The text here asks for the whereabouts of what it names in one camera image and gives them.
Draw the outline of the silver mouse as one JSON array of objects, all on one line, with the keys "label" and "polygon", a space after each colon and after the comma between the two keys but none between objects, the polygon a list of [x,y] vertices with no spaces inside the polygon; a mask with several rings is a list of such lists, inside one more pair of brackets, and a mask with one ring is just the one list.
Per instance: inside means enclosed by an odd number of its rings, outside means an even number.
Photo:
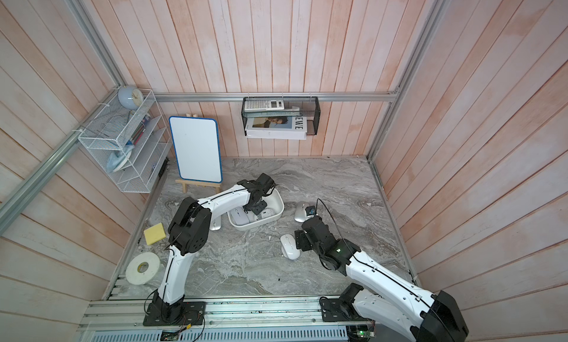
[{"label": "silver mouse", "polygon": [[209,229],[210,231],[218,231],[222,227],[222,216],[212,216]]},{"label": "silver mouse", "polygon": [[294,213],[294,220],[296,222],[303,223],[312,217],[312,215],[310,215],[309,213],[308,207],[309,204],[306,202],[297,204],[296,211]]}]

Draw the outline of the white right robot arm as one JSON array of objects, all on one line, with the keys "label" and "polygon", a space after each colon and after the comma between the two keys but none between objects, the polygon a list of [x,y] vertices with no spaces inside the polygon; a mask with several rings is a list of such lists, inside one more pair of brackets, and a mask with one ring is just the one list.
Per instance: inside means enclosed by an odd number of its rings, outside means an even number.
[{"label": "white right robot arm", "polygon": [[469,329],[453,296],[432,293],[392,273],[353,242],[336,238],[321,217],[307,219],[294,236],[298,249],[314,251],[324,268],[353,280],[332,315],[375,321],[409,341],[467,339]]}]

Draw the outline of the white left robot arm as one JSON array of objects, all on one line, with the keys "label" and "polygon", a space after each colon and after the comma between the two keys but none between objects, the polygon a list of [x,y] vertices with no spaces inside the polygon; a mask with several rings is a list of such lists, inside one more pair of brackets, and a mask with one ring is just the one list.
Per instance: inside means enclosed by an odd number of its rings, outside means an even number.
[{"label": "white left robot arm", "polygon": [[236,208],[258,215],[266,209],[265,198],[275,187],[275,181],[262,173],[255,180],[241,180],[214,196],[199,200],[187,197],[180,203],[168,227],[166,272],[145,309],[145,327],[187,324],[199,319],[193,317],[198,311],[184,302],[185,284],[196,253],[207,242],[211,223]]}]

